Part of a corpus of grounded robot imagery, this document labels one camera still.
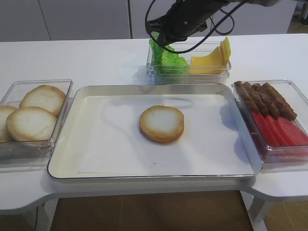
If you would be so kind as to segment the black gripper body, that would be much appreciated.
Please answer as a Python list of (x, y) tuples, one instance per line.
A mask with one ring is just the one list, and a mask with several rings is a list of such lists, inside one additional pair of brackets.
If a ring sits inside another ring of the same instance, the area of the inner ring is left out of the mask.
[(165, 32), (168, 36), (187, 38), (207, 29), (206, 4), (173, 4), (161, 17), (146, 21), (146, 32)]

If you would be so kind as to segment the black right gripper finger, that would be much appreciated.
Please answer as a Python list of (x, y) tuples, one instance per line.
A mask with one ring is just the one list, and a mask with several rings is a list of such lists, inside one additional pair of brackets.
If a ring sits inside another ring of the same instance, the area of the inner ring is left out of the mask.
[(176, 43), (176, 42), (184, 42), (186, 41), (187, 38), (178, 38), (178, 37), (173, 37), (173, 36), (168, 36), (167, 38), (167, 45)]

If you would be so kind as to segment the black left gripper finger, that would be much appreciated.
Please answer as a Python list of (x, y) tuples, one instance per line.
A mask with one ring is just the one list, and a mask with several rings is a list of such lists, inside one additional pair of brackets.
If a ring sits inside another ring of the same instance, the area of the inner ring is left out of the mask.
[(165, 32), (159, 32), (157, 36), (157, 42), (161, 47), (168, 45), (168, 35)]

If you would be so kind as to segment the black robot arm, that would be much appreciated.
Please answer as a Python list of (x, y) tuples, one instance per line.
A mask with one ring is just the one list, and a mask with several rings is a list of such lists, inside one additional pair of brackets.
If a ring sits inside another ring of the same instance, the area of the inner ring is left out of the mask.
[(271, 7), (278, 3), (277, 0), (237, 0), (238, 4), (226, 13), (209, 33), (193, 47), (184, 51), (172, 51), (167, 48), (167, 45), (184, 42), (189, 36), (207, 29), (206, 21), (223, 7), (233, 2), (232, 0), (177, 0), (165, 15), (154, 20), (148, 20), (150, 10), (155, 3), (153, 0), (144, 19), (146, 33), (162, 49), (174, 54), (184, 54), (200, 46), (228, 17), (244, 4)]

